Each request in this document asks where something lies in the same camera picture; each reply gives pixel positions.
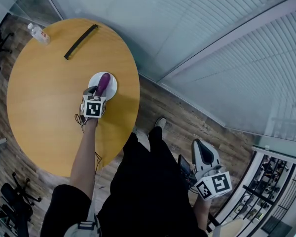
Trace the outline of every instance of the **white sneaker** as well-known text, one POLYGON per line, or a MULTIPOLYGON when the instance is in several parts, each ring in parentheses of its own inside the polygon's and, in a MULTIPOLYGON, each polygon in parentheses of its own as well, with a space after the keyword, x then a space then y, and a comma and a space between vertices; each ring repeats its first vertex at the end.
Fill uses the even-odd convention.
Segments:
POLYGON ((159 118, 156 123, 154 124, 154 127, 156 126, 160 126, 161 129, 163 130, 163 128, 166 126, 167 120, 165 118, 159 118))

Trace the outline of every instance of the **white plate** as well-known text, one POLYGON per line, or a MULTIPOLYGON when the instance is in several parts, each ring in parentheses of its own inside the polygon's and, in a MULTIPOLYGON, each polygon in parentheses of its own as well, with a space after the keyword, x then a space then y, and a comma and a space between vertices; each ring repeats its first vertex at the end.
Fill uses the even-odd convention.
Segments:
MULTIPOLYGON (((100 78, 102 77, 102 75, 104 75, 105 73, 108 73, 108 72, 98 72, 96 73, 89 81, 89 85, 88 87, 92 87, 92 86, 96 86, 98 85, 99 81, 100 81, 100 78)), ((116 91, 117 91, 117 81, 116 81, 116 78, 111 74, 109 73, 110 76, 111 76, 111 79, 110 79, 110 82, 103 94, 103 96, 106 96, 107 100, 110 100, 112 97, 114 97, 116 91)))

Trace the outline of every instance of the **glass wall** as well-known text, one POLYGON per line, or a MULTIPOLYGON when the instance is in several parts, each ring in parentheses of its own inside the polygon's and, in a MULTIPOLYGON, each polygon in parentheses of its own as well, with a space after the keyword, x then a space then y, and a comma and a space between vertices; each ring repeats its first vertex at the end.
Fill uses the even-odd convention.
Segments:
POLYGON ((240 37, 161 83, 228 128, 296 141, 294 4, 285 2, 293 12, 270 22, 264 13, 249 21, 243 28, 266 23, 243 36, 235 30, 240 37))
POLYGON ((60 20, 49 0, 0 0, 0 3, 11 14, 40 25, 47 26, 60 20))
POLYGON ((96 19, 115 29, 139 72, 153 81, 282 1, 53 0, 64 18, 96 19))

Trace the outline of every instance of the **black wire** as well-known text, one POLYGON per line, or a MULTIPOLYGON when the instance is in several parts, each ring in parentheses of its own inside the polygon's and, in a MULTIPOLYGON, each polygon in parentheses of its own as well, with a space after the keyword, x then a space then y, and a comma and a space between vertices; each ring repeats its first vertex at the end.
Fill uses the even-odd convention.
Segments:
MULTIPOLYGON (((74 119, 75 119, 75 121, 81 126, 81 130, 82 130, 82 132, 84 133, 83 124, 82 124, 82 120, 81 120, 80 115, 79 115, 79 114, 75 114, 75 115, 74 115, 74 119)), ((97 173, 98 165, 99 165, 100 161, 102 161, 103 158, 102 158, 97 152, 94 151, 94 153, 95 153, 95 155, 96 155, 97 158, 98 158, 98 159, 97 159, 96 169, 95 169, 95 173, 97 173)))

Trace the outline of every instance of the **sleeve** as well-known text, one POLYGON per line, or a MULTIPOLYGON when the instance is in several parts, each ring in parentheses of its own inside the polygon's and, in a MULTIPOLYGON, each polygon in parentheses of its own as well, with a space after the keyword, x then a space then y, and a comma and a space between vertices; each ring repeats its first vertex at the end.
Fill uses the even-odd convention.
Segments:
POLYGON ((40 236, 64 236, 69 227, 87 220, 90 205, 90 198, 78 188, 66 184, 57 186, 40 236))

